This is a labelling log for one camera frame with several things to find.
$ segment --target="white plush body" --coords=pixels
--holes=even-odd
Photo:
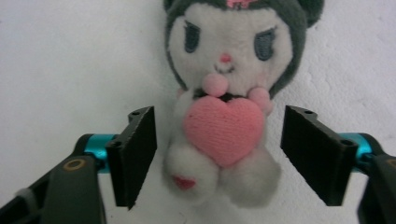
[[[217,189],[227,193],[239,206],[266,205],[275,193],[280,168],[264,148],[255,148],[230,168],[218,167],[212,159],[197,150],[186,138],[182,121],[189,110],[192,91],[177,101],[173,117],[172,139],[164,163],[164,180],[170,190],[193,203],[206,201]],[[194,179],[193,188],[180,189],[172,176]]]
[[[201,29],[199,46],[193,53],[184,48],[186,22]],[[255,35],[271,29],[275,32],[274,53],[269,60],[259,60],[253,45]],[[203,78],[208,74],[223,74],[231,94],[247,96],[256,87],[269,90],[292,58],[288,26],[270,8],[224,11],[194,4],[176,19],[168,50],[189,90],[179,96],[175,108],[163,168],[166,184],[177,196],[193,203],[204,202],[220,189],[239,206],[266,205],[276,191],[280,168],[265,148],[254,148],[231,167],[219,167],[189,142],[182,125],[194,102],[194,91],[202,88]],[[231,60],[222,60],[224,54]],[[193,180],[195,184],[190,189],[181,189],[174,176]]]

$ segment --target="stuffed animal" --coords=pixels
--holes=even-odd
[[[323,0],[165,0],[166,49],[181,86],[163,178],[202,203],[221,190],[268,204],[280,167],[260,147],[271,99],[294,76]]]

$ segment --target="white background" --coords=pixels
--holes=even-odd
[[[328,0],[307,33],[303,61],[275,99],[267,146],[281,163],[268,207],[220,196],[192,207],[161,182],[177,84],[164,48],[160,0],[0,2],[0,206],[71,153],[84,133],[119,133],[155,105],[158,153],[130,212],[100,176],[108,223],[358,223],[367,178],[353,174],[342,207],[326,207],[279,148],[285,105],[319,114],[336,132],[373,135],[396,155],[396,2]]]

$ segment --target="plush paw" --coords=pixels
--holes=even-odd
[[[280,167],[266,150],[255,149],[220,174],[221,187],[241,207],[267,205],[276,192]]]
[[[219,167],[189,144],[173,145],[164,161],[163,180],[176,196],[199,204],[216,191]]]
[[[274,106],[270,99],[270,94],[265,88],[257,87],[252,89],[247,98],[256,103],[265,115],[270,115]]]
[[[220,74],[209,74],[204,78],[202,89],[210,96],[220,97],[228,90],[228,79]]]

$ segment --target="pink nose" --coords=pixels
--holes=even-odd
[[[229,63],[230,61],[231,61],[231,55],[230,54],[228,54],[228,53],[223,53],[223,54],[221,54],[221,56],[220,56],[220,61],[222,62],[222,63]]]

